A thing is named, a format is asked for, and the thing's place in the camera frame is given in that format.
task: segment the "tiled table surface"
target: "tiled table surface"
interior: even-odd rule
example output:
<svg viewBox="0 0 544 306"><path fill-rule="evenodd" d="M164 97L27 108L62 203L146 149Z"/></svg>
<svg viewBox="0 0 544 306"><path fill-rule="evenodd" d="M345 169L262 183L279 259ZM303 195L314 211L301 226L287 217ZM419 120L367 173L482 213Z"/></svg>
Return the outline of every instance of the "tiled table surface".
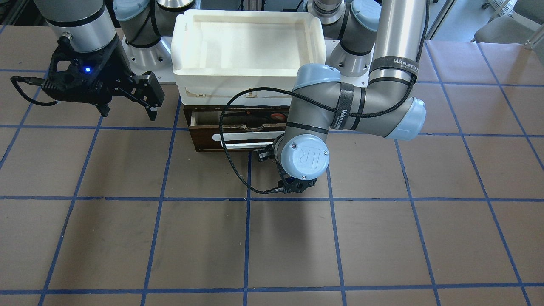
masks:
<svg viewBox="0 0 544 306"><path fill-rule="evenodd" d="M194 151L173 85L155 122L30 106L9 77L54 42L0 29L0 305L544 305L544 69L520 46L427 42L422 134L332 132L317 186L272 198Z"/></svg>

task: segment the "light blue cap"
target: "light blue cap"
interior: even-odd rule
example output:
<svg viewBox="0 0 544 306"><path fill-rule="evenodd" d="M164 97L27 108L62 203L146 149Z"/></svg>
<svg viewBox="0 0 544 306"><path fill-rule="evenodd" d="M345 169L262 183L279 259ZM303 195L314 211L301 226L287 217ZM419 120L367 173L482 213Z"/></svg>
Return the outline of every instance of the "light blue cap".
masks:
<svg viewBox="0 0 544 306"><path fill-rule="evenodd" d="M115 18L119 21L127 21L140 14L147 5L149 5L149 0L114 0Z"/></svg>
<svg viewBox="0 0 544 306"><path fill-rule="evenodd" d="M372 32L378 31L380 23L381 6L374 0L353 0L351 12L355 19Z"/></svg>
<svg viewBox="0 0 544 306"><path fill-rule="evenodd" d="M398 140L412 140L414 139L425 123L425 116L427 111L425 110L425 103L420 99L413 97L412 105L406 112L403 119L399 122L397 127L385 138L392 138Z"/></svg>
<svg viewBox="0 0 544 306"><path fill-rule="evenodd" d="M293 90L325 82L340 82L340 71L323 64L303 65L296 74Z"/></svg>
<svg viewBox="0 0 544 306"><path fill-rule="evenodd" d="M321 138L302 134L292 138L283 147L281 165L294 178L313 180L327 170L329 155L327 145Z"/></svg>

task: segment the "gray strap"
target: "gray strap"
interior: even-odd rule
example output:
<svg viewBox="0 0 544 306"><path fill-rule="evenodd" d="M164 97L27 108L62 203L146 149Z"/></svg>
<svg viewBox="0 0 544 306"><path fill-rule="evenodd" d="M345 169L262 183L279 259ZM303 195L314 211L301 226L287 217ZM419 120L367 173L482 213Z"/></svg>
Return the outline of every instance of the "gray strap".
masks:
<svg viewBox="0 0 544 306"><path fill-rule="evenodd" d="M419 63L411 60L409 58L398 57L398 56L384 56L372 61L370 65L370 72L376 69L386 69L386 68L395 68L404 70L408 73L411 73L417 76L419 72Z"/></svg>
<svg viewBox="0 0 544 306"><path fill-rule="evenodd" d="M353 102L355 86L350 83L341 83L340 97L336 104L336 115L332 121L331 127L336 130L344 129L345 123L348 121L351 111L351 103Z"/></svg>

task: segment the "white container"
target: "white container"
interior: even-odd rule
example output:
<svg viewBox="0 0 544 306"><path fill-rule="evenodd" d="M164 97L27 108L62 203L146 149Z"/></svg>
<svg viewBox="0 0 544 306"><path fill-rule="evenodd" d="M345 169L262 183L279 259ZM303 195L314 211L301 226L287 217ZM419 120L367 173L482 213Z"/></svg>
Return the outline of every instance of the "white container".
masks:
<svg viewBox="0 0 544 306"><path fill-rule="evenodd" d="M319 19L310 13L189 10L176 19L172 63L185 105L224 105L255 87L292 90L298 69L325 63ZM289 105L290 96L259 91L235 105Z"/></svg>

